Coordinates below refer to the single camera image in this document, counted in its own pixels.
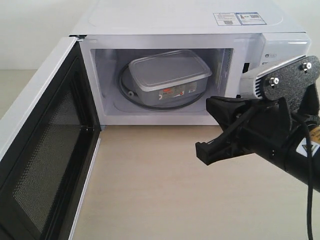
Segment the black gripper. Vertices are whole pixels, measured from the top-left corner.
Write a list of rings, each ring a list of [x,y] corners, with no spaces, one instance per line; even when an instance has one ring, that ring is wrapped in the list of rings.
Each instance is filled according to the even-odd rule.
[[[319,170],[320,105],[314,84],[302,97],[268,100],[241,129],[230,130],[239,116],[252,106],[252,100],[211,96],[206,111],[223,131],[209,142],[196,142],[196,157],[209,166],[218,161],[256,153],[283,170]]]

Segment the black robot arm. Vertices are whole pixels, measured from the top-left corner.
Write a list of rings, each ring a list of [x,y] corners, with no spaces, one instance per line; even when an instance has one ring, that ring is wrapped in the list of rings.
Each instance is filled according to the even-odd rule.
[[[311,140],[312,131],[320,125],[314,84],[303,93],[297,111],[290,110],[284,97],[270,101],[212,96],[205,106],[222,133],[195,144],[196,157],[204,164],[257,154],[320,190],[320,145]]]

